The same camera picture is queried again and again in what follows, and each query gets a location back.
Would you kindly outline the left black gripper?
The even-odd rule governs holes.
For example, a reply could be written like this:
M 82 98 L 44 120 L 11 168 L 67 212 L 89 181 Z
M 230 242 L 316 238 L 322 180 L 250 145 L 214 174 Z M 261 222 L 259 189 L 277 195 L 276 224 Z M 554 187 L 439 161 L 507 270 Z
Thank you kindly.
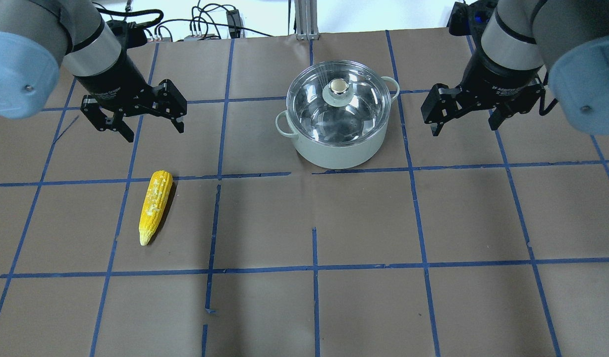
M 93 127 L 100 131 L 119 133 L 127 142 L 134 142 L 134 132 L 124 122 L 127 116 L 155 115 L 170 120 L 178 133 L 184 133 L 183 118 L 187 114 L 187 100 L 177 86 L 164 79 L 153 88 L 146 83 L 128 54 L 120 54 L 116 62 L 97 75 L 76 75 L 77 81 L 94 99 L 83 99 L 80 111 Z M 107 116 L 102 110 L 114 112 Z

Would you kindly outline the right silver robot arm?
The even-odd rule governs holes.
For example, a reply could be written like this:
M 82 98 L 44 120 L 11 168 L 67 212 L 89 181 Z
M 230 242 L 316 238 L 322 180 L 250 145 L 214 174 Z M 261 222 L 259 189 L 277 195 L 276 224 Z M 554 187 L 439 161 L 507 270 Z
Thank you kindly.
M 559 105 L 578 131 L 609 135 L 609 0 L 457 2 L 447 27 L 476 49 L 460 84 L 434 84 L 421 106 L 433 136 L 482 110 L 497 130 L 536 104 L 541 116 Z

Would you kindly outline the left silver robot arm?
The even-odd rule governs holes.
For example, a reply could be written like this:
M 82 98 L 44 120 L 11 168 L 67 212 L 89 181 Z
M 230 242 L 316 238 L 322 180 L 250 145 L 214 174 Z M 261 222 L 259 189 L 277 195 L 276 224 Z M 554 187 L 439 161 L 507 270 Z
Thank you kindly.
M 147 43 L 159 9 L 121 13 L 89 0 L 0 0 L 0 116 L 41 111 L 65 67 L 84 88 L 80 111 L 98 131 L 133 142 L 126 117 L 166 118 L 179 133 L 187 100 L 171 80 L 147 83 L 128 49 Z

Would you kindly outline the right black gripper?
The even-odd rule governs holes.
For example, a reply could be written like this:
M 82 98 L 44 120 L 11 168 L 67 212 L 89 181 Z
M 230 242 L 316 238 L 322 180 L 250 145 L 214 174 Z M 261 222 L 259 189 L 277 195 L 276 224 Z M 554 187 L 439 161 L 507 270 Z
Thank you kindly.
M 439 136 L 447 122 L 464 115 L 463 108 L 496 108 L 489 125 L 497 131 L 513 115 L 529 113 L 545 95 L 538 70 L 506 68 L 485 52 L 475 52 L 458 87 L 433 85 L 421 105 L 423 122 L 429 125 L 432 136 Z

